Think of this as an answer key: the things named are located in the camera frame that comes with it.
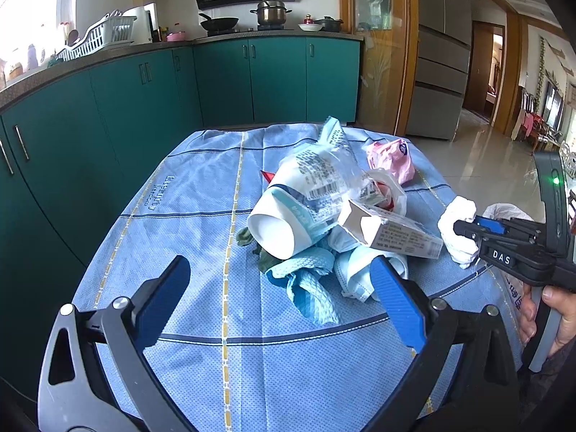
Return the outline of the white cardboard box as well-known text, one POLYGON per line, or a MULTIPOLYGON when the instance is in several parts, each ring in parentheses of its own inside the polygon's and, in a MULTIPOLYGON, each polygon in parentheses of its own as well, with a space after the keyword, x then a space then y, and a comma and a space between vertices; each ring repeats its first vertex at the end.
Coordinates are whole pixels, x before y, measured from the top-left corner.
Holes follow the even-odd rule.
POLYGON ((438 260, 443 248, 442 239, 421 223, 354 200, 343 203, 338 224, 356 241, 374 250, 438 260))

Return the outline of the clear printed plastic bag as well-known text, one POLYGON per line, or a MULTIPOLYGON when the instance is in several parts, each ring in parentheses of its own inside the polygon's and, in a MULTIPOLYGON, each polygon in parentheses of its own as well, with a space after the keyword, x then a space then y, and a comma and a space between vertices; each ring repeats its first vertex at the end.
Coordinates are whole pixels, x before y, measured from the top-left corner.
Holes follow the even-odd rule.
POLYGON ((339 201, 341 211, 348 198, 360 202, 364 172, 340 121, 330 116, 315 143, 299 146, 280 162, 269 185, 287 185, 309 200, 339 201))

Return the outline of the light blue cloth rag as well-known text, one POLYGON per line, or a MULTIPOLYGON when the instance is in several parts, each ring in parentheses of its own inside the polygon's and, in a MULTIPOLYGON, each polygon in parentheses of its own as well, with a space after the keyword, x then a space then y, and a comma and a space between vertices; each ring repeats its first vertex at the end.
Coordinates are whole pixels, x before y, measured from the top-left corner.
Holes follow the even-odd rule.
POLYGON ((333 298, 321 284, 332 273, 335 256, 329 250, 313 246, 282 260, 265 272, 274 286, 283 288, 298 311, 314 325, 337 325, 340 317, 333 298))

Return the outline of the white blue paper cup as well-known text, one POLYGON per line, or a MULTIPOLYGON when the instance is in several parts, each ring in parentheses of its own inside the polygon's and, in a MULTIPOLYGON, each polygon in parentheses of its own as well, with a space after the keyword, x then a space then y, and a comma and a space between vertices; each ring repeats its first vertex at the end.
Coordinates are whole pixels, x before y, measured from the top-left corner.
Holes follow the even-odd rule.
POLYGON ((270 255, 288 260, 318 243, 337 224, 340 202, 309 200, 284 184, 269 186, 248 216, 252 237, 270 255))

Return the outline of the red snack wrapper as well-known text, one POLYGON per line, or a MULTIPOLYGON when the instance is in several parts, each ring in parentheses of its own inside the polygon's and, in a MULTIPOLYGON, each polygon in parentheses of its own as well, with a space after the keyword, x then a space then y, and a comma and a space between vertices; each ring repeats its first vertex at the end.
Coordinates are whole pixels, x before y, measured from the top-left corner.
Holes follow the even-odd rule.
POLYGON ((270 173, 270 172, 266 172, 266 171, 262 171, 261 174, 267 183, 271 183, 275 177, 274 173, 270 173))

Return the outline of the pink plastic bag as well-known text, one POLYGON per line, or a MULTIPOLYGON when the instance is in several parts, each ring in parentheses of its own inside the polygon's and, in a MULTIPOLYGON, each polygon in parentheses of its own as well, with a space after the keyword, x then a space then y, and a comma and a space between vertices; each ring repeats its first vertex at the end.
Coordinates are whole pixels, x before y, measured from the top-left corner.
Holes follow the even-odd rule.
POLYGON ((408 183, 415 176, 415 168, 405 139, 395 139, 388 143, 374 143, 366 146, 369 167, 384 169, 395 177, 400 185, 408 183))

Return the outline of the silver refrigerator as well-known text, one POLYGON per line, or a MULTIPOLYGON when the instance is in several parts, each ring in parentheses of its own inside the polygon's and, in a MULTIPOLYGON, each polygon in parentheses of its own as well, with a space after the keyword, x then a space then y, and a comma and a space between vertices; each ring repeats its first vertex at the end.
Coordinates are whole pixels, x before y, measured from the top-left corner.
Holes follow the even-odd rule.
POLYGON ((454 139, 469 77, 469 0, 419 0, 419 41, 408 136, 454 139))

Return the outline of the blue checked tablecloth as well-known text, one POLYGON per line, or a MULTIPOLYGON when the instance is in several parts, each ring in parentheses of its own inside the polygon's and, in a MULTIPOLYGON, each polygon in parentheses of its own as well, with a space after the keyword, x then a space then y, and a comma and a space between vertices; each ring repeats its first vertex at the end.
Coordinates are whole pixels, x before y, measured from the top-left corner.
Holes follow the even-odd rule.
POLYGON ((293 303, 296 282, 274 285, 253 248, 236 244, 264 173, 319 134, 314 124, 287 124, 121 146, 125 207, 73 301, 106 307, 175 256, 188 259, 188 288, 144 354, 201 431, 358 431, 413 360, 377 301, 344 297, 328 274, 318 285, 339 320, 318 325, 293 303))

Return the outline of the dark lidded pot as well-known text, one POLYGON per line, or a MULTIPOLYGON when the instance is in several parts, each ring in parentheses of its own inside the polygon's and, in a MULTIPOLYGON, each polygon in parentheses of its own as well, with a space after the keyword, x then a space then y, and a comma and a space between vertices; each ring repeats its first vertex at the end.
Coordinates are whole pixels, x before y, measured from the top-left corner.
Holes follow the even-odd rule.
POLYGON ((321 26, 321 31, 326 32, 341 32, 344 22, 341 19, 334 19, 332 17, 324 17, 322 19, 316 19, 315 23, 321 26))

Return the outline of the white bowl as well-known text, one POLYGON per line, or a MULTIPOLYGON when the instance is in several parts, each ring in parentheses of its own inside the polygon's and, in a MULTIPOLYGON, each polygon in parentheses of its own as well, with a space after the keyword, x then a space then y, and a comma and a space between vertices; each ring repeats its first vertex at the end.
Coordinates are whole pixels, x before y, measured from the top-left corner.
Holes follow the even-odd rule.
POLYGON ((299 27, 304 32, 320 32, 323 29, 323 25, 321 23, 315 22, 303 22, 299 24, 299 27))

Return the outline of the steel cooking pot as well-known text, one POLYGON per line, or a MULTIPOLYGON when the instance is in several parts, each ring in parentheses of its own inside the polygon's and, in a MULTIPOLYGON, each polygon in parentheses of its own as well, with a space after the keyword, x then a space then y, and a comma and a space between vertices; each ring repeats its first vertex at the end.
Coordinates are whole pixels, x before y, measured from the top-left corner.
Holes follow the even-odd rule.
POLYGON ((262 0, 258 3, 256 9, 250 11, 257 17, 259 26, 284 26, 287 16, 292 12, 288 9, 283 1, 279 0, 262 0))

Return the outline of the black wok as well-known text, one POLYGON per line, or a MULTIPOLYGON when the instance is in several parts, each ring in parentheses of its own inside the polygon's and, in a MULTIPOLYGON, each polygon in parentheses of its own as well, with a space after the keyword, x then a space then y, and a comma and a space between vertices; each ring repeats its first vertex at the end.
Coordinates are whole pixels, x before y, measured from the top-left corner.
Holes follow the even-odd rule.
POLYGON ((201 19, 200 25, 208 33, 221 33, 223 31, 229 31, 236 27, 239 18, 234 17, 223 17, 223 18, 211 18, 204 13, 198 14, 201 19))

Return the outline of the white dish rack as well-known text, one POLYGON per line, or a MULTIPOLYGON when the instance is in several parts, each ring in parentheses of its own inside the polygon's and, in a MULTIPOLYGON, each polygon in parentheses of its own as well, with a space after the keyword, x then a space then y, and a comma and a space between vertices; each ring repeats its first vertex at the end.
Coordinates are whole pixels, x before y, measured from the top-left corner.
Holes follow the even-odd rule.
POLYGON ((66 46, 55 55, 55 59, 69 62, 93 55, 104 49, 133 43, 133 27, 137 16, 123 16, 115 11, 104 15, 87 29, 87 32, 72 46, 66 46))

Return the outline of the white kettle appliance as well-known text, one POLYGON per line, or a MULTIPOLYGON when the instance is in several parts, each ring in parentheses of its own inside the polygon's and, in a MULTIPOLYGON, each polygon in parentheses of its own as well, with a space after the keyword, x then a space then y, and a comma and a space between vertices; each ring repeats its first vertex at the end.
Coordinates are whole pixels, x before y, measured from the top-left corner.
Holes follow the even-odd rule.
POLYGON ((122 13, 124 17, 135 17, 132 25, 132 41, 139 44, 152 42, 149 12, 144 6, 135 7, 122 13))

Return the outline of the wooden glass door frame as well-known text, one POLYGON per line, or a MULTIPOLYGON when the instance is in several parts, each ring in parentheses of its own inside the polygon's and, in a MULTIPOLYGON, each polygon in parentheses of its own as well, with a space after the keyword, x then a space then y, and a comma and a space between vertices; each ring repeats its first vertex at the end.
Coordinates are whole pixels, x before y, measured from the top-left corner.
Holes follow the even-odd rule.
POLYGON ((419 0, 340 0, 344 31, 360 36, 356 125, 404 136, 418 55, 419 0))

